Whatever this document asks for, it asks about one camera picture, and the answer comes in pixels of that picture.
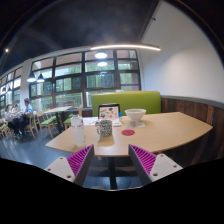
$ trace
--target glass window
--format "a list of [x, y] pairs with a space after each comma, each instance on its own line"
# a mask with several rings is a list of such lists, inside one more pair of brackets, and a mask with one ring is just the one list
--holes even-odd
[[49, 59], [45, 59], [45, 60], [41, 60], [41, 61], [36, 61], [36, 62], [33, 63], [32, 71], [38, 70], [38, 69], [41, 69], [41, 68], [50, 67], [50, 66], [53, 66], [53, 58], [49, 58]]
[[15, 78], [22, 75], [22, 68], [16, 70]]
[[82, 93], [72, 93], [72, 94], [64, 94], [58, 95], [56, 98], [56, 107], [79, 107], [83, 105], [82, 101]]
[[121, 73], [121, 89], [124, 91], [139, 90], [139, 76], [137, 73]]
[[15, 79], [14, 80], [14, 88], [19, 87], [20, 86], [20, 83], [21, 83], [21, 78]]
[[98, 90], [98, 91], [90, 91], [90, 92], [86, 92], [86, 101], [87, 101], [87, 107], [91, 107], [92, 106], [92, 94], [94, 93], [108, 93], [108, 92], [116, 92], [115, 89], [110, 89], [110, 90]]
[[60, 66], [55, 69], [55, 77], [76, 73], [81, 73], [81, 63]]
[[81, 78], [73, 77], [72, 78], [72, 89], [81, 89]]
[[6, 76], [2, 79], [2, 85], [6, 83]]
[[115, 87], [114, 74], [102, 72], [97, 75], [86, 76], [87, 88], [113, 88]]
[[4, 88], [5, 88], [5, 86], [1, 87], [1, 94], [0, 95], [4, 94], [6, 92], [6, 91], [3, 91]]
[[52, 78], [52, 68], [34, 72], [35, 78], [38, 79], [40, 74], [42, 74], [45, 79]]
[[13, 79], [13, 76], [14, 76], [14, 72], [8, 74], [8, 77], [7, 77], [7, 82], [12, 80]]
[[93, 72], [93, 71], [103, 71], [103, 70], [114, 70], [114, 61], [106, 61], [106, 66], [98, 66], [99, 61], [87, 62], [85, 63], [85, 71]]
[[5, 94], [6, 95], [6, 105], [8, 105], [8, 104], [12, 104], [12, 92], [11, 93], [6, 93]]
[[76, 62], [82, 60], [82, 54], [68, 54], [64, 56], [57, 57], [56, 65], [66, 64], [70, 62]]
[[[88, 60], [97, 60], [98, 58], [95, 57], [95, 54], [96, 54], [97, 51], [90, 51], [90, 52], [86, 52], [85, 53], [85, 60], [88, 61]], [[105, 50], [106, 54], [107, 54], [107, 58], [113, 58], [114, 55], [113, 55], [113, 50]]]
[[118, 61], [119, 70], [138, 70], [137, 61], [122, 60]]
[[33, 110], [46, 111], [46, 109], [53, 109], [52, 97], [44, 97], [35, 100], [31, 100]]
[[135, 50], [117, 50], [117, 58], [137, 58]]
[[20, 101], [20, 89], [14, 91], [14, 101]]
[[36, 84], [34, 84], [34, 85], [31, 85], [31, 97], [33, 97], [33, 96], [36, 96], [37, 95], [37, 85]]

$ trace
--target table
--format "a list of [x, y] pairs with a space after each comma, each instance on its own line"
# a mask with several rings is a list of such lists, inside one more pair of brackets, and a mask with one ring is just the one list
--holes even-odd
[[58, 112], [62, 112], [62, 121], [64, 121], [64, 111], [68, 110], [71, 107], [72, 106], [68, 106], [68, 107], [56, 107], [54, 109], [51, 109], [51, 110], [48, 110], [48, 111], [45, 111], [44, 112], [44, 114], [56, 113], [56, 118], [57, 118], [59, 133], [61, 133], [61, 126], [60, 126], [59, 119], [58, 119]]
[[[95, 156], [109, 159], [110, 174], [115, 171], [114, 157], [129, 156], [129, 144], [152, 153], [160, 153], [189, 143], [213, 128], [209, 124], [180, 112], [144, 115], [141, 122], [144, 122], [145, 126], [136, 127], [135, 134], [131, 136], [121, 134], [121, 131], [126, 129], [130, 123], [130, 119], [126, 116], [122, 117], [120, 127], [113, 127], [113, 135], [109, 137], [99, 136], [93, 125], [85, 126], [87, 145], [94, 144]], [[83, 148], [75, 146], [71, 127], [48, 142], [46, 146], [70, 153]]]

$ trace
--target gray floor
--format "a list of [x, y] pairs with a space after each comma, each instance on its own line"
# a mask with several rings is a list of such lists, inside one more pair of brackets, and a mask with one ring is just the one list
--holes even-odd
[[[6, 137], [0, 140], [0, 156], [3, 159], [8, 159], [16, 162], [34, 165], [41, 169], [45, 169], [59, 156], [68, 157], [71, 153], [55, 150], [46, 147], [46, 143], [51, 140], [50, 135], [47, 132], [43, 132], [43, 139], [41, 138], [40, 131], [39, 135], [35, 134], [35, 139], [28, 133], [27, 140], [21, 143], [19, 140], [13, 140], [11, 137], [7, 140]], [[115, 158], [116, 169], [125, 171], [123, 177], [118, 177], [118, 189], [124, 189], [122, 185], [125, 178], [130, 177], [130, 186], [128, 188], [141, 187], [141, 182], [136, 173], [135, 167], [130, 157]], [[110, 189], [108, 176], [102, 175], [103, 171], [107, 170], [107, 159], [103, 158], [98, 160], [98, 157], [94, 157], [89, 171], [87, 173], [83, 187], [91, 188], [96, 186], [100, 182], [107, 189]]]

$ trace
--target green bench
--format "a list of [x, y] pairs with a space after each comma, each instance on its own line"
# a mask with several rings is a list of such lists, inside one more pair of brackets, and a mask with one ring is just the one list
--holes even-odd
[[92, 95], [92, 114], [98, 117], [102, 104], [118, 103], [123, 116], [127, 109], [145, 109], [146, 114], [161, 113], [161, 96], [158, 91], [126, 91], [96, 93]]

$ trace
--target seated person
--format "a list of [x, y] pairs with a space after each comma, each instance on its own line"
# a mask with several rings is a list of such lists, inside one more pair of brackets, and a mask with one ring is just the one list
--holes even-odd
[[24, 100], [24, 103], [25, 103], [25, 106], [26, 106], [26, 110], [25, 110], [24, 113], [22, 113], [22, 116], [20, 117], [20, 120], [19, 120], [19, 129], [22, 132], [22, 139], [25, 136], [24, 129], [25, 129], [26, 125], [29, 124], [29, 117], [27, 115], [33, 114], [33, 108], [30, 104], [30, 100], [28, 98], [26, 98]]
[[18, 126], [12, 123], [12, 119], [14, 118], [13, 113], [9, 112], [9, 105], [6, 106], [6, 113], [5, 113], [5, 121], [9, 128], [14, 130], [15, 137], [18, 137], [19, 129]]

